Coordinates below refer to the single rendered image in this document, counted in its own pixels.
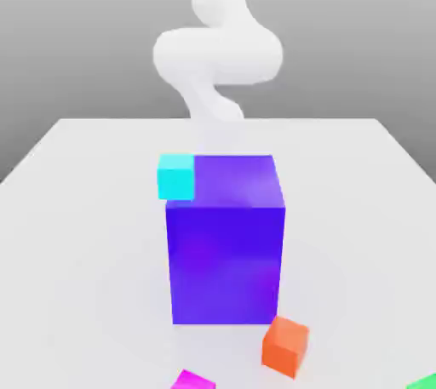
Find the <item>small green cube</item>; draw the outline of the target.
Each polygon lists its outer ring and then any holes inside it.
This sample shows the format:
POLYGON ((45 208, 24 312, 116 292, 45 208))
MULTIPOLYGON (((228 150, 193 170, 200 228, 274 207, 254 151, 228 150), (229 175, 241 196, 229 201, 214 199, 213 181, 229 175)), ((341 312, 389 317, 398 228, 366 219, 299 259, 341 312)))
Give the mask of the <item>small green cube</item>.
POLYGON ((436 389, 436 373, 410 383, 405 389, 436 389))

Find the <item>small magenta cube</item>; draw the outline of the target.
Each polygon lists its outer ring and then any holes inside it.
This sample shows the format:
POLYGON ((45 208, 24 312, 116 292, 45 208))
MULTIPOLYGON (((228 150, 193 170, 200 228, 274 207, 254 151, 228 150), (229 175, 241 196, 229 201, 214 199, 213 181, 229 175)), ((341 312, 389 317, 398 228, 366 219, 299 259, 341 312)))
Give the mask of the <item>small magenta cube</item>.
POLYGON ((170 389, 216 389, 216 384, 211 380, 183 369, 170 389))

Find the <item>small orange cube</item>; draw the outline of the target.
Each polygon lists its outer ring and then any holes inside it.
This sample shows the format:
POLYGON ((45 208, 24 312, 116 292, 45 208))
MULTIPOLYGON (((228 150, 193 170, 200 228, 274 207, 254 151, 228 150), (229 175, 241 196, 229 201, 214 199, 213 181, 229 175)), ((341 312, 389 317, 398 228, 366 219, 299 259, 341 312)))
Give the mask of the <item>small orange cube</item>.
POLYGON ((308 338, 307 326, 276 316, 262 341, 261 364, 295 379, 307 351, 308 338))

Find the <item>small cyan cube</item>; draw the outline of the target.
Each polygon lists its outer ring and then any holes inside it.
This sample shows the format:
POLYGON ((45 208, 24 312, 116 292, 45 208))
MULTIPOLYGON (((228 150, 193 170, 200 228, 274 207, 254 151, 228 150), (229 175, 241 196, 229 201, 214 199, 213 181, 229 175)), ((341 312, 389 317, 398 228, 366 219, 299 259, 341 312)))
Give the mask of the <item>small cyan cube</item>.
POLYGON ((195 160, 192 154, 169 154, 159 157, 157 170, 158 198, 193 200, 195 160))

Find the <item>large purple box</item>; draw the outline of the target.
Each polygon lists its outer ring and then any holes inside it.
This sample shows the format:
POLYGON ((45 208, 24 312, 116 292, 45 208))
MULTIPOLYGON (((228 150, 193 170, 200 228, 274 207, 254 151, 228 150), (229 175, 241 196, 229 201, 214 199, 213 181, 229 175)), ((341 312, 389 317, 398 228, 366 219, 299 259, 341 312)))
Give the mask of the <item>large purple box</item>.
POLYGON ((165 206, 173 322, 270 324, 285 213, 272 156, 197 156, 194 199, 165 206))

